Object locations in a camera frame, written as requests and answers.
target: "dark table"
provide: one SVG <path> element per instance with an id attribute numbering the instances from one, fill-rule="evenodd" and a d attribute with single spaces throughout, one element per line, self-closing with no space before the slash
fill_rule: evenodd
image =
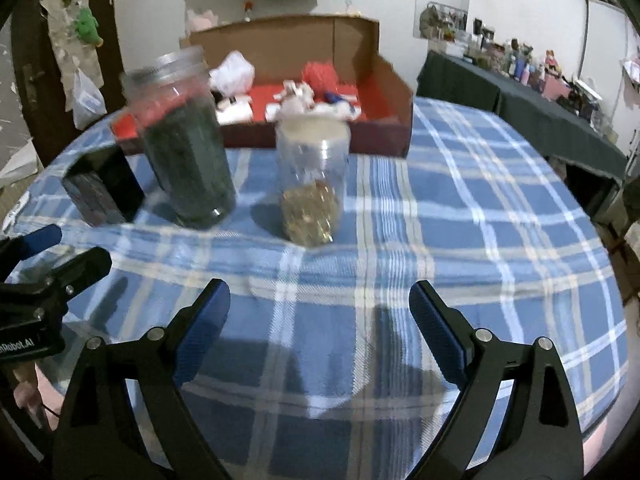
<path id="1" fill-rule="evenodd" d="M 431 51 L 418 76 L 417 95 L 493 112 L 540 155 L 564 160 L 566 184 L 589 215 L 624 180 L 626 156 L 612 142 L 584 119 L 496 72 Z"/>

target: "dried herbs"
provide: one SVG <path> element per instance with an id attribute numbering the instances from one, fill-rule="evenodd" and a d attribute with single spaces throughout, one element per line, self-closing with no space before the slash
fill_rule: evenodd
<path id="1" fill-rule="evenodd" d="M 324 180 L 286 190 L 280 206 L 285 232 L 293 243 L 316 247 L 334 241 L 340 204 L 334 188 Z"/>
<path id="2" fill-rule="evenodd" d="M 160 187 L 187 226 L 207 228 L 236 204 L 211 98 L 191 98 L 148 126 L 145 153 Z"/>

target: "pink object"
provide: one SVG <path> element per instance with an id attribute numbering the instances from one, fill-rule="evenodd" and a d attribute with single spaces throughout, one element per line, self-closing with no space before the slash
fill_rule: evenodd
<path id="1" fill-rule="evenodd" d="M 211 11 L 206 10 L 202 14 L 196 14 L 193 10 L 187 10 L 187 31 L 188 33 L 199 32 L 218 26 L 218 17 Z"/>
<path id="2" fill-rule="evenodd" d="M 565 85 L 559 79 L 556 79 L 550 74 L 545 78 L 545 89 L 542 92 L 543 97 L 546 97 L 550 101 L 555 101 L 560 96 L 569 97 L 571 89 Z"/>
<path id="3" fill-rule="evenodd" d="M 524 70 L 522 72 L 522 77 L 520 78 L 520 82 L 523 85 L 526 85 L 529 82 L 529 75 L 530 75 L 529 67 L 526 66 L 526 67 L 524 67 Z"/>
<path id="4" fill-rule="evenodd" d="M 307 63 L 302 69 L 302 81 L 311 86 L 316 98 L 326 92 L 338 92 L 338 74 L 331 63 Z"/>

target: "jar with dried herbs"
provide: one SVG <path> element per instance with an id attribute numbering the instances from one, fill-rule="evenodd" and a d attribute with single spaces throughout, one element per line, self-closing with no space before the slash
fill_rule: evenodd
<path id="1" fill-rule="evenodd" d="M 284 231 L 298 245 L 334 241 L 348 166 L 349 126 L 331 117 L 295 116 L 276 127 Z"/>
<path id="2" fill-rule="evenodd" d="M 123 75 L 145 155 L 179 221 L 206 229 L 236 204 L 236 192 L 201 47 L 159 57 Z"/>

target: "table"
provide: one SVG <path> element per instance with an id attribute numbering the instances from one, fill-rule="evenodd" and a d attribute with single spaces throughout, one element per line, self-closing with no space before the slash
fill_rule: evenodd
<path id="1" fill-rule="evenodd" d="M 31 186 L 14 227 L 63 230 L 14 279 L 96 245 L 113 259 L 70 302 L 67 348 L 44 372 L 64 390 L 87 338 L 138 338 L 219 277 L 232 292 L 229 318 L 181 393 L 231 475 L 404 479 L 458 395 L 409 313 L 409 288 L 427 279 L 473 326 L 503 340 L 551 338 L 587 430 L 627 369 L 622 302 L 594 228 L 497 116 L 425 99 L 414 114 L 407 160 L 351 156 L 340 233 L 316 250 L 280 237 L 271 150 L 228 150 L 238 205 L 210 231 L 172 223 L 142 155 L 129 159 L 147 195 L 136 221 L 91 228 L 60 177 L 80 152 L 113 139 L 104 121 L 82 134 Z M 509 393 L 503 384 L 473 463 L 490 452 Z"/>
<path id="2" fill-rule="evenodd" d="M 587 184 L 587 188 L 598 186 L 595 192 L 584 192 L 582 176 L 568 183 L 590 215 L 597 212 L 610 188 L 619 189 L 625 179 L 626 156 L 587 121 L 497 72 L 430 51 L 418 76 L 417 95 L 494 112 L 542 156 L 555 155 L 599 177 Z"/>

